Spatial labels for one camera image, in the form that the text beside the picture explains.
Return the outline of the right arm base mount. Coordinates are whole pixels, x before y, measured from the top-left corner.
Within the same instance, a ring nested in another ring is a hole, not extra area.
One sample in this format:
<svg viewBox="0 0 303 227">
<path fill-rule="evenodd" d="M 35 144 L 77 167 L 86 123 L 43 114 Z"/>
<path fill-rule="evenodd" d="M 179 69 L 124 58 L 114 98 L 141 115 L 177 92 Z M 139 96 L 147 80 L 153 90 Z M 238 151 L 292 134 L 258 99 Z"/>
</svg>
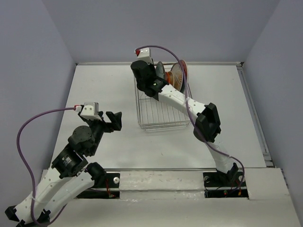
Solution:
<svg viewBox="0 0 303 227">
<path fill-rule="evenodd" d="M 203 173 L 205 198 L 249 198 L 245 179 L 240 185 L 242 171 L 231 182 L 223 182 L 217 176 L 217 172 Z"/>
</svg>

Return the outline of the dark teal blossom plate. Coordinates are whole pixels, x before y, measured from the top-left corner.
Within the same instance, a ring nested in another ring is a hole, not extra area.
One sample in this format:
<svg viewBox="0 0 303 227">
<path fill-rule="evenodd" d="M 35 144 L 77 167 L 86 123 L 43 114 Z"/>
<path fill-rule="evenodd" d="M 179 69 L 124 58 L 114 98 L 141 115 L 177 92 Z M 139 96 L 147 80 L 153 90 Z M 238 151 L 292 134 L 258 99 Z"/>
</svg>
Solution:
<svg viewBox="0 0 303 227">
<path fill-rule="evenodd" d="M 156 71 L 156 75 L 162 79 L 164 79 L 165 77 L 165 68 L 164 68 L 164 65 L 161 61 L 159 61 L 157 64 L 156 64 L 156 68 L 155 68 L 155 71 Z"/>
</svg>

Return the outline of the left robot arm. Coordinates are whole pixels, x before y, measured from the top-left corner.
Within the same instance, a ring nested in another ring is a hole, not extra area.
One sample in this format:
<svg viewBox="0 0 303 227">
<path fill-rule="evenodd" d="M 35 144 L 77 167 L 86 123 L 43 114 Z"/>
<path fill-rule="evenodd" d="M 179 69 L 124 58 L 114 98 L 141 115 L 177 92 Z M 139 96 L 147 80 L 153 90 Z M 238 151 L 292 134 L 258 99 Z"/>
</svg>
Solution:
<svg viewBox="0 0 303 227">
<path fill-rule="evenodd" d="M 18 205 L 9 206 L 5 214 L 19 227 L 47 226 L 55 220 L 55 215 L 72 199 L 87 189 L 104 188 L 109 199 L 115 197 L 110 187 L 119 186 L 119 174 L 107 174 L 97 162 L 88 163 L 87 157 L 95 155 L 104 133 L 120 131 L 122 113 L 106 112 L 109 122 L 105 122 L 103 112 L 90 114 L 79 112 L 86 125 L 74 129 L 68 143 L 54 159 L 40 183 Z"/>
</svg>

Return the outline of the white plate orange sunburst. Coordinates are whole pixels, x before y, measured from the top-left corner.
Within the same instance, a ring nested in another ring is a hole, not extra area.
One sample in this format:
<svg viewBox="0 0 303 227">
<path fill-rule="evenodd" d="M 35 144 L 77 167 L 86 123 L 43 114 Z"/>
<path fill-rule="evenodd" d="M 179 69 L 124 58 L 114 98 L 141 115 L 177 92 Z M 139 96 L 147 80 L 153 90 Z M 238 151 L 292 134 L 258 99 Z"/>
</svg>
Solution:
<svg viewBox="0 0 303 227">
<path fill-rule="evenodd" d="M 175 63 L 170 72 L 172 73 L 173 76 L 173 87 L 181 91 L 182 85 L 183 85 L 183 74 L 182 74 L 182 68 L 179 63 Z"/>
</svg>

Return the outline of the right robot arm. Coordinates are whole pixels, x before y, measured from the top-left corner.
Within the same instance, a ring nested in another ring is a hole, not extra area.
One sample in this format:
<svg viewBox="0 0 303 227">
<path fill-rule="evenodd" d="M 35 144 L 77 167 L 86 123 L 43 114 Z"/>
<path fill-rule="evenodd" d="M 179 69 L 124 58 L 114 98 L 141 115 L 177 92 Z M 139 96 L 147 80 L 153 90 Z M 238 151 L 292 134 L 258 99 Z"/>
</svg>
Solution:
<svg viewBox="0 0 303 227">
<path fill-rule="evenodd" d="M 189 117 L 194 126 L 194 136 L 208 146 L 215 161 L 218 180 L 222 185 L 230 185 L 239 170 L 237 164 L 215 141 L 221 133 L 221 122 L 217 107 L 213 103 L 199 103 L 176 90 L 165 79 L 158 77 L 153 65 L 139 60 L 131 64 L 138 90 L 162 103 L 169 104 Z"/>
</svg>

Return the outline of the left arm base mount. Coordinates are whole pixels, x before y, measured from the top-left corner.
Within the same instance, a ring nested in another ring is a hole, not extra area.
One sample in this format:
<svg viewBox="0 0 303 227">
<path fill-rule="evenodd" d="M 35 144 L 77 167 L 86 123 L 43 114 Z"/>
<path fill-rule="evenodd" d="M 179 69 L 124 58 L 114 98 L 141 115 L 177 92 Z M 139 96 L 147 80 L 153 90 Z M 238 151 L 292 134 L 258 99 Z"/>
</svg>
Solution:
<svg viewBox="0 0 303 227">
<path fill-rule="evenodd" d="M 107 172 L 102 183 L 96 183 L 89 189 L 81 192 L 77 199 L 119 199 L 120 173 Z"/>
</svg>

